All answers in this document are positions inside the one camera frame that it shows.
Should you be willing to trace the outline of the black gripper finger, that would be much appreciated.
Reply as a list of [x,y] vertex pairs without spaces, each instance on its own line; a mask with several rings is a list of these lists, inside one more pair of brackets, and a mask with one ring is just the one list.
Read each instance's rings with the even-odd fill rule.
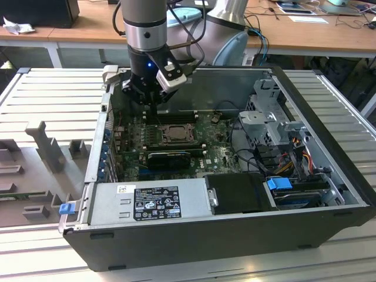
[[153,84],[146,78],[131,75],[128,80],[122,82],[122,92],[138,105],[148,106],[150,113],[154,115]]
[[162,103],[167,103],[173,95],[177,92],[177,90],[173,90],[172,92],[165,92],[162,88],[156,88],[154,90],[154,115],[157,116],[157,106]]

